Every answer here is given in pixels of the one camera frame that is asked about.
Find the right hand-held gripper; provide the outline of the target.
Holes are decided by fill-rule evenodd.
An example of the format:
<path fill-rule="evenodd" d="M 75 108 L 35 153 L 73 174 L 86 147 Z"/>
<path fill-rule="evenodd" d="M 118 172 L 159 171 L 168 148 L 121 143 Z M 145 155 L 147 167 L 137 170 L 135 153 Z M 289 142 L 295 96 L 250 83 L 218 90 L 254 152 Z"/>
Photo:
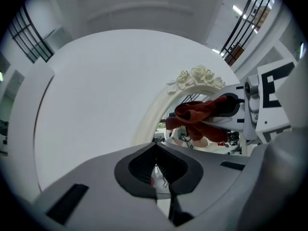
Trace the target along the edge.
<path fill-rule="evenodd" d="M 219 129 L 243 131 L 247 141 L 270 142 L 291 128 L 276 91 L 294 67 L 293 61 L 276 61 L 258 67 L 256 74 L 246 77 L 244 86 L 223 87 L 213 95 L 213 99 L 226 97 L 228 104 L 240 104 L 237 113 L 228 117 L 209 117 L 203 123 Z"/>

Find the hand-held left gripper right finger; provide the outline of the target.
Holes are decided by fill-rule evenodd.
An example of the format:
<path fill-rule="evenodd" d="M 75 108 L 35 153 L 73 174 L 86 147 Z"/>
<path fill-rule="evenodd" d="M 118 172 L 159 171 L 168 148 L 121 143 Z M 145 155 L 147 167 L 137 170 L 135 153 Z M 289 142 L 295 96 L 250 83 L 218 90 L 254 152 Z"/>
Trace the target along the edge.
<path fill-rule="evenodd" d="M 189 180 L 199 180 L 192 192 L 173 197 L 170 181 L 162 169 L 155 166 L 157 205 L 174 225 L 186 223 L 218 201 L 237 180 L 249 159 L 242 155 L 217 154 L 173 144 L 170 146 L 196 160 L 203 169 L 202 176 L 195 171 L 189 175 Z"/>

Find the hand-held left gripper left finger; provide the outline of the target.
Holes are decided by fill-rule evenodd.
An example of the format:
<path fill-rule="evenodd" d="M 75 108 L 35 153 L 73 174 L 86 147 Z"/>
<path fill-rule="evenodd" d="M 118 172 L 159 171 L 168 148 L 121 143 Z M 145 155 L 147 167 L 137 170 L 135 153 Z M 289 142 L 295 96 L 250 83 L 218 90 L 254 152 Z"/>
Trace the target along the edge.
<path fill-rule="evenodd" d="M 167 231 L 173 223 L 154 199 L 138 198 L 116 181 L 114 169 L 119 160 L 145 147 L 129 147 L 85 161 L 46 188 L 34 207 L 46 214 L 75 183 L 88 190 L 65 225 L 70 231 Z"/>

